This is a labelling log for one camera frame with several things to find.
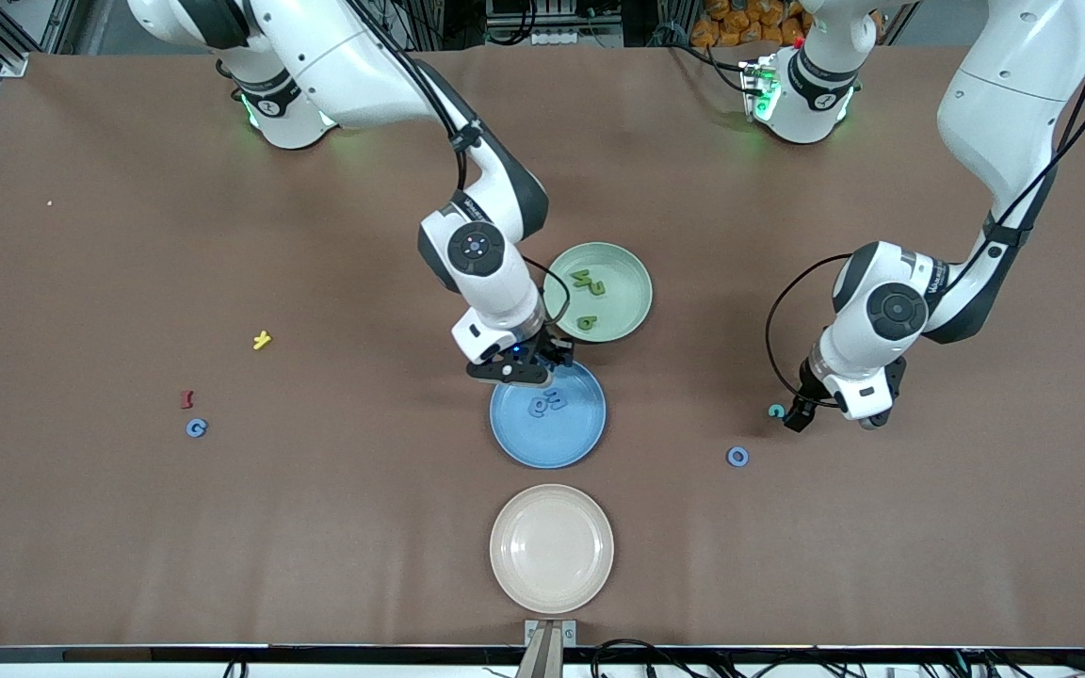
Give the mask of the blue plate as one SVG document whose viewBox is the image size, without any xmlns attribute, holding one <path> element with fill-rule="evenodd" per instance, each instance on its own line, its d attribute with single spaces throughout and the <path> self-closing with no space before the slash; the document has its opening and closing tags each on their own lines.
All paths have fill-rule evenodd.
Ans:
<svg viewBox="0 0 1085 678">
<path fill-rule="evenodd" d="M 562 391 L 567 407 L 535 419 L 528 412 L 529 399 L 547 389 Z M 488 407 L 492 433 L 505 455 L 537 469 L 573 466 L 585 459 L 603 437 L 607 418 L 607 392 L 580 363 L 554 370 L 554 380 L 546 389 L 500 383 L 494 387 Z"/>
</svg>

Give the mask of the light green plate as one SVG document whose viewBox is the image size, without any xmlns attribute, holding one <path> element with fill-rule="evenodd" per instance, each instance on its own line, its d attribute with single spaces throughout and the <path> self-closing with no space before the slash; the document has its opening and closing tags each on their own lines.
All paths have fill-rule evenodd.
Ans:
<svg viewBox="0 0 1085 678">
<path fill-rule="evenodd" d="M 589 287 L 573 287 L 570 271 L 587 269 L 593 280 L 607 285 L 603 296 Z M 565 250 L 542 273 L 542 300 L 557 327 L 574 340 L 605 344 L 624 340 L 644 323 L 654 287 L 644 263 L 630 250 L 611 243 L 585 243 Z M 580 316 L 599 318 L 590 333 L 580 333 Z"/>
</svg>

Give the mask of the beige plate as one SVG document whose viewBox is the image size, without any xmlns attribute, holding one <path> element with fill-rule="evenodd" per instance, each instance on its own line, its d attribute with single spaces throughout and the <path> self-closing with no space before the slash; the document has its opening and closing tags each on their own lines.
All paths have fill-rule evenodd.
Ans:
<svg viewBox="0 0 1085 678">
<path fill-rule="evenodd" d="M 516 492 L 488 541 L 494 578 L 519 606 L 560 615 L 588 605 L 614 568 L 614 530 L 589 494 L 548 482 Z"/>
</svg>

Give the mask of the brown table cover sheet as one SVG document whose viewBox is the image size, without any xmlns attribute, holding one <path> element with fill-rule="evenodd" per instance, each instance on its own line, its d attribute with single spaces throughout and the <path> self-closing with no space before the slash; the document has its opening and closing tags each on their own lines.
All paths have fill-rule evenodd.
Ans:
<svg viewBox="0 0 1085 678">
<path fill-rule="evenodd" d="M 34 60 L 0 86 L 0 643 L 516 643 L 488 537 L 561 482 L 614 527 L 584 642 L 1085 645 L 1085 135 L 985 327 L 908 351 L 885 428 L 767 415 L 789 280 L 976 239 L 990 193 L 937 133 L 962 56 L 878 50 L 813 146 L 666 50 L 429 57 L 546 187 L 529 257 L 607 241 L 655 285 L 577 349 L 607 434 L 556 471 L 494 440 L 419 257 L 438 125 L 283 152 L 210 56 Z"/>
</svg>

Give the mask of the bag of orange items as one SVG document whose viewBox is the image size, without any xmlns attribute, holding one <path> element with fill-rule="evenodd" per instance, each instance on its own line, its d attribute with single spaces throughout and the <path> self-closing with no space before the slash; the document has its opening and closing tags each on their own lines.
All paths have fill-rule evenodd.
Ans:
<svg viewBox="0 0 1085 678">
<path fill-rule="evenodd" d="M 697 50 L 758 41 L 800 46 L 814 22 L 800 0 L 701 0 L 688 42 Z"/>
</svg>

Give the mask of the grey metal mounting bracket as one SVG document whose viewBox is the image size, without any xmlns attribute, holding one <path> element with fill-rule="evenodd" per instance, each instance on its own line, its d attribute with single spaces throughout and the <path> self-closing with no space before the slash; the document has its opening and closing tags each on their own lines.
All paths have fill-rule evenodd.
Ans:
<svg viewBox="0 0 1085 678">
<path fill-rule="evenodd" d="M 524 627 L 526 647 L 515 678 L 564 678 L 565 649 L 577 645 L 576 621 L 525 621 Z"/>
</svg>

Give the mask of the aluminium frame profile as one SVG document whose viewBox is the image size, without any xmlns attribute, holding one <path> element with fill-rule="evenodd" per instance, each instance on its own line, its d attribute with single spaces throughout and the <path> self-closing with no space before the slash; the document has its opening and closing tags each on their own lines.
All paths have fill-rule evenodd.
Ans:
<svg viewBox="0 0 1085 678">
<path fill-rule="evenodd" d="M 72 53 L 94 0 L 0 0 L 0 77 L 21 77 L 34 55 Z"/>
</svg>

